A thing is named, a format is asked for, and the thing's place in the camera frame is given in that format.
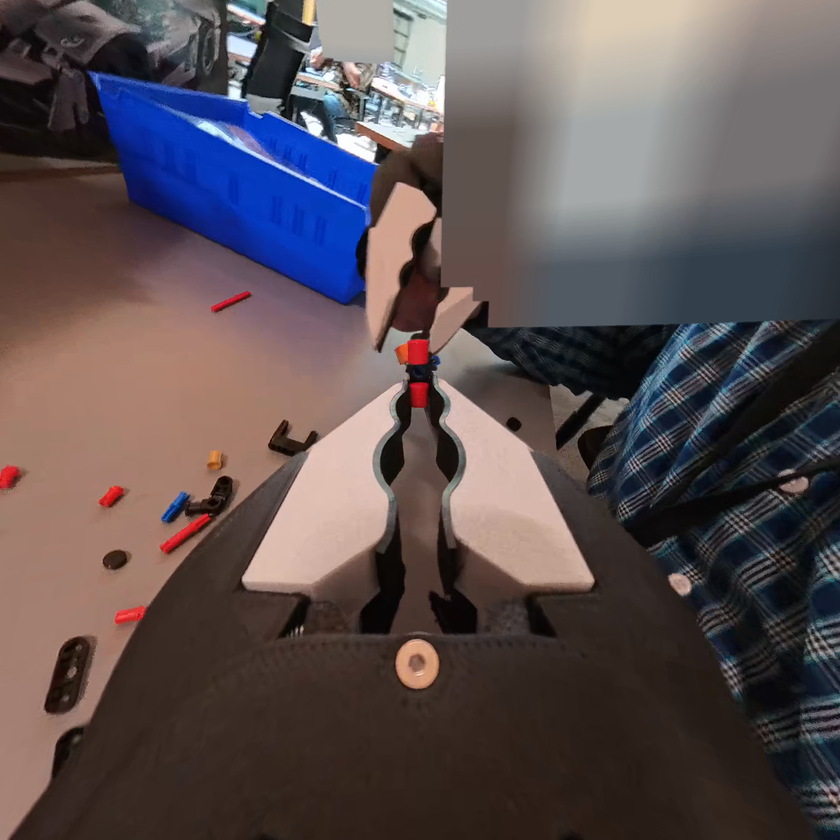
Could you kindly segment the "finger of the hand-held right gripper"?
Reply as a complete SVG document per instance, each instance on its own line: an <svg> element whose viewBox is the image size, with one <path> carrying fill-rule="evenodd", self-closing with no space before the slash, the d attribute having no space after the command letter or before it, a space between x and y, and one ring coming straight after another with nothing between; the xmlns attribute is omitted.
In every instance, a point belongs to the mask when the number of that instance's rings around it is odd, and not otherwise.
<svg viewBox="0 0 840 840"><path fill-rule="evenodd" d="M438 264L438 213L419 189L396 183L367 232L365 317L371 346L382 351L405 285L417 265Z"/></svg>
<svg viewBox="0 0 840 840"><path fill-rule="evenodd" d="M434 293L434 311L427 327L430 354L439 353L483 305L475 299L473 287L436 286Z"/></svg>

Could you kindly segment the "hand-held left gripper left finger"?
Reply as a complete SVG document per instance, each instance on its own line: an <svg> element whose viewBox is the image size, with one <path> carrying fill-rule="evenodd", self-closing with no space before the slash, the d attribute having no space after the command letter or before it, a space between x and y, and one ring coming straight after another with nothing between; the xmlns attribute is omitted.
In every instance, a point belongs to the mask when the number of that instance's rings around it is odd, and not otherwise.
<svg viewBox="0 0 840 840"><path fill-rule="evenodd" d="M387 634L403 596L396 502L383 474L401 446L391 386L303 454L241 583L249 592L301 595L335 606L368 634Z"/></svg>

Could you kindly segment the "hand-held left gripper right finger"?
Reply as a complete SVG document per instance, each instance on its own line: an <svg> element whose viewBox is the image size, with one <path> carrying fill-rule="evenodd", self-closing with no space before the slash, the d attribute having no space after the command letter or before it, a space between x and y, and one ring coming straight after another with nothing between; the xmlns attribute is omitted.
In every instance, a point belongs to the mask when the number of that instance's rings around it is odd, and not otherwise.
<svg viewBox="0 0 840 840"><path fill-rule="evenodd" d="M443 591L429 594L439 629L474 634L509 605L528 622L539 597L592 592L593 572L547 480L552 459L438 377L429 423L447 480L437 536Z"/></svg>

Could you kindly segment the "small lego subassembly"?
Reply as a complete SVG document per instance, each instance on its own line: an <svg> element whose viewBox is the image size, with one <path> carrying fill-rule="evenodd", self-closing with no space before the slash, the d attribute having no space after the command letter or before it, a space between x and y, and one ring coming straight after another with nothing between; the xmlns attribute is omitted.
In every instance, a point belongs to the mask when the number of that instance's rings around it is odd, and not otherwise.
<svg viewBox="0 0 840 840"><path fill-rule="evenodd" d="M412 408L427 408L439 359L430 353L427 339L410 339L395 348L395 356L406 373Z"/></svg>

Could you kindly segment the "person's right forearm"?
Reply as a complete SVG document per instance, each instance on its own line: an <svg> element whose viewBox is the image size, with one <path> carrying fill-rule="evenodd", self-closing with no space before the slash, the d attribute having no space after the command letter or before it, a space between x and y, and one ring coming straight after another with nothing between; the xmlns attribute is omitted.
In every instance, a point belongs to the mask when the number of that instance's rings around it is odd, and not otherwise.
<svg viewBox="0 0 840 840"><path fill-rule="evenodd" d="M677 330L676 325L488 328L465 330L530 379L575 395L629 399Z"/></svg>

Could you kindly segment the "black angled lego piece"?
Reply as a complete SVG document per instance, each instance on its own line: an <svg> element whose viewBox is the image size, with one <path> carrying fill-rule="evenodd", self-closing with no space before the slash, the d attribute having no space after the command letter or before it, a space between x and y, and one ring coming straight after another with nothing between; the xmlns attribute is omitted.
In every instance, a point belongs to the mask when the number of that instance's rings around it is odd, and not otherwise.
<svg viewBox="0 0 840 840"><path fill-rule="evenodd" d="M319 433L315 430L311 431L303 440L296 440L290 436L289 432L290 424L284 418L270 436L267 444L268 449L281 455L295 457L307 452L319 440Z"/></svg>

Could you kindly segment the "black lego connector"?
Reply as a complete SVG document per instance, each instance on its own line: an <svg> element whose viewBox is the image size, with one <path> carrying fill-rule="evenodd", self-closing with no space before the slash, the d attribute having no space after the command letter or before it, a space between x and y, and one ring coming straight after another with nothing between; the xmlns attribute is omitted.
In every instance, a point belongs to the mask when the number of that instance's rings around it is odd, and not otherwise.
<svg viewBox="0 0 840 840"><path fill-rule="evenodd" d="M230 476L220 476L208 496L201 500L191 500L185 504L187 517L208 515L215 517L224 512L235 492L235 481Z"/></svg>

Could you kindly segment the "clear bag of lego parts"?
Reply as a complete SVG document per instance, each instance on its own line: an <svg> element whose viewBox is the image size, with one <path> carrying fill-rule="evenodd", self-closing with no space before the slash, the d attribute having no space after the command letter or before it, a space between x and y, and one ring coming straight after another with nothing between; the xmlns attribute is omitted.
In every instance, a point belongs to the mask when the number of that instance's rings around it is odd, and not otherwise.
<svg viewBox="0 0 840 840"><path fill-rule="evenodd" d="M217 140L225 142L239 151L259 157L265 161L277 164L280 163L280 160L275 155L268 152L268 150L245 129L229 122L202 119L191 115L187 115L185 118L198 130L204 132L210 137L214 137Z"/></svg>

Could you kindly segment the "black lego beam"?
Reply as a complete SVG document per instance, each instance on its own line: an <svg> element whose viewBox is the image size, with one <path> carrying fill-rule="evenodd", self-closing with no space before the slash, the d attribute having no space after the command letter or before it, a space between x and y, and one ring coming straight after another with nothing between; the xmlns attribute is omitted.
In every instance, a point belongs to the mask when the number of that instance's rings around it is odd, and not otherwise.
<svg viewBox="0 0 840 840"><path fill-rule="evenodd" d="M45 695L46 714L67 713L78 703L86 684L91 651L91 639L87 636L71 637L60 646Z"/></svg>
<svg viewBox="0 0 840 840"><path fill-rule="evenodd" d="M63 732L56 741L54 755L50 770L50 779L53 780L60 770L67 764L71 754L81 742L85 733L85 726L70 728Z"/></svg>

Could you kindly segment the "black lego set box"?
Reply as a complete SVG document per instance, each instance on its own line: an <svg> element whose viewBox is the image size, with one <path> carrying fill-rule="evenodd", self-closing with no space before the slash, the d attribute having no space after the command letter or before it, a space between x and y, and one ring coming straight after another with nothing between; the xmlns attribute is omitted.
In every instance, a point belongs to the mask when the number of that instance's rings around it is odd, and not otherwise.
<svg viewBox="0 0 840 840"><path fill-rule="evenodd" d="M91 79L228 93L225 2L2 1L1 152L112 162Z"/></svg>

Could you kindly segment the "blue plastic bin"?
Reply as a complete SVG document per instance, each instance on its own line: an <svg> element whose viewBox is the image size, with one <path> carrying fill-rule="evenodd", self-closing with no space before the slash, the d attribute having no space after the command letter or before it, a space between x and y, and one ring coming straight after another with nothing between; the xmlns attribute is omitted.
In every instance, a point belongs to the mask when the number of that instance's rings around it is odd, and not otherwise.
<svg viewBox="0 0 840 840"><path fill-rule="evenodd" d="M92 73L130 199L340 303L364 290L357 248L375 166L246 102ZM217 140L190 115L251 133L280 163Z"/></svg>

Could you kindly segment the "black office chair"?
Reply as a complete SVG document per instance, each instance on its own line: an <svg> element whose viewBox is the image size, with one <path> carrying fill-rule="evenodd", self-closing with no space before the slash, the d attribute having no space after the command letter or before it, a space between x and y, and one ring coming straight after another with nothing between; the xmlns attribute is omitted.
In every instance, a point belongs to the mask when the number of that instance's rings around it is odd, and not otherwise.
<svg viewBox="0 0 840 840"><path fill-rule="evenodd" d="M241 86L252 113L281 113L310 51L314 16L314 2L268 2L266 21Z"/></svg>

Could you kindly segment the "person's torso in plaid shirt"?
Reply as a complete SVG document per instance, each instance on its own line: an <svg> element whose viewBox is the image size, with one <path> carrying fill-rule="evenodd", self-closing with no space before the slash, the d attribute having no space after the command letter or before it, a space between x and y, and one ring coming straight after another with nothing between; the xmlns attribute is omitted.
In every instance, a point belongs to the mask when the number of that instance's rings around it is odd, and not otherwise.
<svg viewBox="0 0 840 840"><path fill-rule="evenodd" d="M588 491L626 529L751 493L650 548L687 593L773 768L838 838L838 322L683 324Z"/></svg>

